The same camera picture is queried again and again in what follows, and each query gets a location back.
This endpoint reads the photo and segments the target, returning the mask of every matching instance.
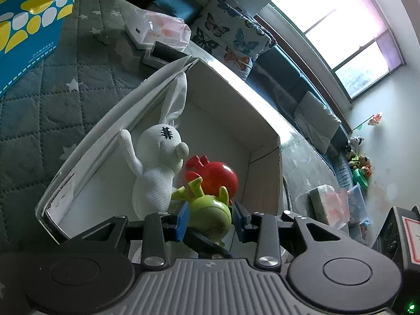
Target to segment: blue box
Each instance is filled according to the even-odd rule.
[[[0,0],[0,96],[57,47],[74,0]]]

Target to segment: window frame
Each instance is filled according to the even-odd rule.
[[[353,98],[350,97],[349,93],[347,92],[346,88],[344,87],[343,83],[338,78],[338,76],[336,75],[335,72],[337,70],[339,70],[341,67],[343,67],[345,64],[347,64],[350,60],[352,60],[353,58],[355,58],[358,54],[360,54],[361,52],[363,52],[370,45],[372,45],[376,41],[376,38],[373,38],[368,43],[366,43],[364,46],[360,47],[356,52],[354,52],[353,54],[351,54],[350,56],[348,56],[346,59],[344,59],[341,63],[339,63],[335,67],[330,67],[330,65],[325,61],[324,57],[320,54],[320,52],[316,49],[316,47],[312,44],[312,42],[306,37],[306,34],[308,32],[310,32],[313,28],[315,28],[317,25],[319,25],[329,15],[331,15],[332,13],[334,13],[334,11],[336,11],[337,9],[331,10],[327,15],[325,15],[320,20],[318,20],[315,24],[313,24],[311,27],[309,27],[306,31],[302,32],[296,26],[296,24],[279,7],[277,7],[272,1],[269,2],[269,5],[272,6],[293,27],[293,29],[295,29],[295,31],[297,31],[297,33],[299,33],[299,35],[305,40],[305,42],[307,42],[307,44],[311,47],[311,49],[316,53],[316,55],[323,62],[323,64],[327,67],[327,69],[330,71],[330,73],[334,77],[334,79],[337,81],[338,85],[343,90],[344,94],[346,95],[346,97],[347,97],[347,99],[348,99],[348,101],[350,103],[354,102],[355,100],[357,100],[358,98],[360,98],[362,95],[364,95],[365,93],[367,93],[368,91],[370,91],[371,88],[373,88],[374,86],[376,86],[377,84],[379,84],[380,82],[382,82],[384,79],[386,79],[387,77],[389,77],[389,75],[391,75],[393,72],[395,72],[398,68],[406,65],[406,63],[404,61],[404,58],[403,58],[403,56],[401,54],[400,47],[398,46],[398,43],[397,43],[397,41],[395,39],[395,35],[392,32],[392,29],[389,26],[389,24],[388,24],[385,16],[383,15],[383,13],[382,13],[381,9],[379,8],[379,6],[377,5],[376,1],[375,0],[370,0],[370,1],[372,2],[372,4],[375,7],[376,11],[379,13],[379,16],[382,18],[382,20],[384,22],[384,25],[386,27],[386,29],[381,34],[379,34],[377,37],[380,37],[384,33],[389,32],[389,34],[391,35],[391,38],[392,38],[392,40],[393,40],[393,42],[395,44],[395,47],[397,49],[398,55],[400,56],[401,64],[398,65],[396,68],[394,68],[392,71],[389,71],[388,73],[386,73],[385,75],[383,75],[382,77],[379,77],[376,81],[374,81],[372,84],[370,84],[363,91],[359,92]]]

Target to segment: window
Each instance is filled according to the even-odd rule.
[[[372,0],[272,0],[354,99],[402,65]]]

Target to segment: screw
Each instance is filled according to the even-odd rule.
[[[258,259],[258,263],[262,266],[272,267],[277,265],[279,263],[279,260],[271,256],[264,256]]]
[[[162,257],[150,256],[144,259],[144,264],[148,266],[161,266],[165,264],[165,260]]]

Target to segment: rabbit head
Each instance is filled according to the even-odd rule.
[[[186,74],[181,72],[169,87],[162,105],[157,125],[141,134],[136,147],[136,156],[142,163],[160,162],[177,174],[184,158],[188,156],[188,146],[181,141],[175,129],[175,120],[182,114],[186,100]]]

